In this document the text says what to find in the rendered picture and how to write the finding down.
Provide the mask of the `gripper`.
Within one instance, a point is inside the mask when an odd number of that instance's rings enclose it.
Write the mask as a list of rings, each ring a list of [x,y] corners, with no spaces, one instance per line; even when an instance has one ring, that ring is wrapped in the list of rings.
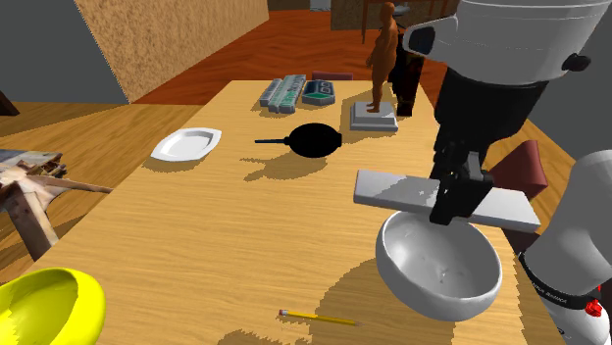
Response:
[[[449,225],[453,218],[469,218],[493,187],[482,170],[489,146],[510,137],[523,126],[546,88],[545,81],[502,85],[446,70],[434,117],[439,130],[434,144],[432,179],[439,181],[430,221]],[[460,165],[460,145],[470,151]]]

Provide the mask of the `grey flat slab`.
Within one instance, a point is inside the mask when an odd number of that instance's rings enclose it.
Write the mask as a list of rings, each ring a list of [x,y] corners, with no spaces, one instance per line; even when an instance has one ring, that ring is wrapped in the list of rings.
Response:
[[[434,207],[439,181],[411,175],[359,170],[353,201],[357,204],[429,215]],[[526,194],[493,187],[468,218],[462,222],[496,226],[522,232],[540,228]]]

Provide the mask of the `white bowl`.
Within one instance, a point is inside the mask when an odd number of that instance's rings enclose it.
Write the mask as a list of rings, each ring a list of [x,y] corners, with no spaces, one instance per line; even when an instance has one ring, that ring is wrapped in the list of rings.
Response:
[[[376,241],[380,277],[403,304],[433,320],[471,319],[491,306],[502,266],[476,227],[431,223],[424,215],[396,212]]]

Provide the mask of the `orange human figure grey base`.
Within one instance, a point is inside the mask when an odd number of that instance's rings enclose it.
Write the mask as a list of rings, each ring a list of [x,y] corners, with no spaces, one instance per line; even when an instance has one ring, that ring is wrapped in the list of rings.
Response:
[[[382,101],[383,85],[396,61],[398,29],[393,18],[394,10],[395,6],[391,2],[385,2],[381,6],[382,29],[371,55],[366,60],[366,66],[372,69],[373,100],[371,103],[355,102],[352,105],[350,112],[352,130],[398,130],[393,107],[390,103]]]

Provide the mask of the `black pan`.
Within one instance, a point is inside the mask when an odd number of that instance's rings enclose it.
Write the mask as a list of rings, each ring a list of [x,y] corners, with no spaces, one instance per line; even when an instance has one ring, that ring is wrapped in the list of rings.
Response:
[[[342,134],[325,123],[305,123],[281,139],[256,139],[255,143],[278,143],[288,146],[305,158],[323,158],[342,144]]]

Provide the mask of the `teal box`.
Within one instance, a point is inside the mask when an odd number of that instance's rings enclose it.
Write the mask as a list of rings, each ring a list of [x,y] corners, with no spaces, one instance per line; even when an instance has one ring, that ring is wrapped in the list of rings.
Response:
[[[327,80],[308,80],[305,83],[302,102],[314,106],[327,106],[335,102],[333,83]]]

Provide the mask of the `grey green box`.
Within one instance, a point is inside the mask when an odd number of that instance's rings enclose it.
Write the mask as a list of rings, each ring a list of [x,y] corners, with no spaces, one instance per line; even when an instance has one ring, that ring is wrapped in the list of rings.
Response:
[[[293,114],[306,82],[305,74],[288,74],[268,103],[268,110],[277,114]]]

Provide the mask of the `yellow pencil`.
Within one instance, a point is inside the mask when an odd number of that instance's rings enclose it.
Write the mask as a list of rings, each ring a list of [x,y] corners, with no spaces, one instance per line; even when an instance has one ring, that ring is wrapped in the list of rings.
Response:
[[[328,316],[322,316],[322,315],[316,315],[316,314],[298,313],[298,312],[293,312],[293,311],[284,310],[284,309],[279,310],[279,316],[299,318],[299,319],[304,319],[304,320],[320,320],[320,321],[337,323],[337,324],[345,324],[345,325],[350,325],[350,326],[362,325],[361,322],[356,321],[356,320],[334,318],[334,317],[328,317]]]

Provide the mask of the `narrow grey box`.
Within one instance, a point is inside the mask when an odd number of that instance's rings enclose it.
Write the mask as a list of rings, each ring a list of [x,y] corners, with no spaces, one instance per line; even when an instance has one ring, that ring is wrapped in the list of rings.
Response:
[[[259,97],[259,105],[261,107],[267,107],[269,105],[269,103],[272,100],[273,96],[275,95],[275,93],[279,89],[281,83],[282,83],[282,79],[281,78],[274,78],[272,80],[272,82],[269,84],[269,86],[265,89],[265,91]]]

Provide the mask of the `light wooden table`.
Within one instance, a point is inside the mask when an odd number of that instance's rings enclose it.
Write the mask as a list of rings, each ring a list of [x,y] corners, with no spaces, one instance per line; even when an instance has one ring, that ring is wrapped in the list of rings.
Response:
[[[190,120],[223,136],[197,166],[147,162],[38,262],[94,276],[107,301],[97,345],[563,345],[516,271],[503,232],[497,299],[463,322],[425,318],[398,301],[375,260],[385,209],[353,201],[361,169],[425,176],[436,132],[425,94],[393,134],[346,132],[323,161],[275,139],[307,122],[346,128],[367,81],[341,82],[337,102],[274,118],[258,108],[260,81],[234,81]],[[279,310],[356,320],[350,326]]]

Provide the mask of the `white plate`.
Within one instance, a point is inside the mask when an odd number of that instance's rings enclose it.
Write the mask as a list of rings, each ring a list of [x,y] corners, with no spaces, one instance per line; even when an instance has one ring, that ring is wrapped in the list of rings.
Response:
[[[198,161],[220,142],[222,132],[208,127],[178,129],[161,140],[150,157],[165,162]]]

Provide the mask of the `rough wooden side table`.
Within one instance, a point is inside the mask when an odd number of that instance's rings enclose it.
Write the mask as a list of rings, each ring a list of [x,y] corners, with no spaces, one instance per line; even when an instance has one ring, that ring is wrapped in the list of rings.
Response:
[[[59,152],[0,149],[0,213],[6,212],[36,261],[59,237],[47,216],[51,202],[68,190],[110,193],[112,189],[66,179]]]

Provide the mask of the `yellow bowl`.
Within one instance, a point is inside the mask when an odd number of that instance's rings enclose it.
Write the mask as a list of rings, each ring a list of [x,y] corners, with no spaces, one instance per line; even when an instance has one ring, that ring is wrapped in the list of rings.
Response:
[[[105,294],[91,275],[32,271],[0,286],[0,345],[95,345]]]

